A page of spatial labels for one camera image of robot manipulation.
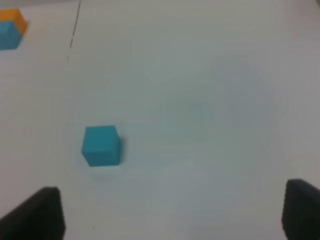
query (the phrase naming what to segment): blue cube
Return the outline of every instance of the blue cube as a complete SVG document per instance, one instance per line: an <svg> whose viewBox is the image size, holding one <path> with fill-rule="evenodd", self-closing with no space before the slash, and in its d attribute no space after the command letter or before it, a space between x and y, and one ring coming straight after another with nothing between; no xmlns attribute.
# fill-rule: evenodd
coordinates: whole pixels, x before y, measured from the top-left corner
<svg viewBox="0 0 320 240"><path fill-rule="evenodd" d="M90 167L119 165L120 151L121 140L115 126L85 128L81 152Z"/></svg>
<svg viewBox="0 0 320 240"><path fill-rule="evenodd" d="M0 21L0 50L16 49L21 38L14 21Z"/></svg>

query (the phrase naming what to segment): white table surface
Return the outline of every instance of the white table surface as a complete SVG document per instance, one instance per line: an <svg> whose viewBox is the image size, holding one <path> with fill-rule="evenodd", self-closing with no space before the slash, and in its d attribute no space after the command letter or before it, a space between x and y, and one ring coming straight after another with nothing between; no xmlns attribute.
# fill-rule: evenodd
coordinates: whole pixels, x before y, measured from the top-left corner
<svg viewBox="0 0 320 240"><path fill-rule="evenodd" d="M84 0L70 49L77 9L0 52L0 216L58 186L66 240L284 240L287 179L320 187L316 2ZM120 166L82 157L98 125Z"/></svg>

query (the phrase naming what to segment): block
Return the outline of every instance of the block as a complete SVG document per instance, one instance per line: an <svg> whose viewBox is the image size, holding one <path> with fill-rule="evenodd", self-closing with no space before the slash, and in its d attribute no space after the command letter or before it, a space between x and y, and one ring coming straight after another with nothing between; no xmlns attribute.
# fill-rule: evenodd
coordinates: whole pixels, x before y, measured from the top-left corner
<svg viewBox="0 0 320 240"><path fill-rule="evenodd" d="M119 165L120 152L121 140L114 125L85 128L81 153L90 167Z"/></svg>
<svg viewBox="0 0 320 240"><path fill-rule="evenodd" d="M0 22L13 21L21 36L25 34L27 22L18 8L0 10Z"/></svg>
<svg viewBox="0 0 320 240"><path fill-rule="evenodd" d="M0 21L0 50L16 49L21 37L13 21Z"/></svg>

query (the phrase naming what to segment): cube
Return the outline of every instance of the cube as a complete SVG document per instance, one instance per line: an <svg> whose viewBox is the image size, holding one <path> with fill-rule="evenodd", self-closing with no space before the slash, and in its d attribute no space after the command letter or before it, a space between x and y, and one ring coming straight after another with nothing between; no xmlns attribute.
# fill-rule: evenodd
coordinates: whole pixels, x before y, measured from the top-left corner
<svg viewBox="0 0 320 240"><path fill-rule="evenodd" d="M26 28L18 8L0 10L0 50L16 49Z"/></svg>
<svg viewBox="0 0 320 240"><path fill-rule="evenodd" d="M114 125L85 128L81 153L90 167L119 165L120 151L121 140Z"/></svg>

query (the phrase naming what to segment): dark line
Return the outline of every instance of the dark line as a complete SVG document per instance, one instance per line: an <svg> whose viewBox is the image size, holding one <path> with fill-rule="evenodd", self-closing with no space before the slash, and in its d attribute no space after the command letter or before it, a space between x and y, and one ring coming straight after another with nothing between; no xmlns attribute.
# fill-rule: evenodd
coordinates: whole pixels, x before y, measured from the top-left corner
<svg viewBox="0 0 320 240"><path fill-rule="evenodd" d="M76 13L76 19L75 19L75 24L74 24L74 29L73 29L72 37L75 35L75 32L76 32L76 27L77 27L77 23L78 23L78 17L79 17L79 11L80 11L81 1L82 1L82 0L79 1L78 12Z"/></svg>

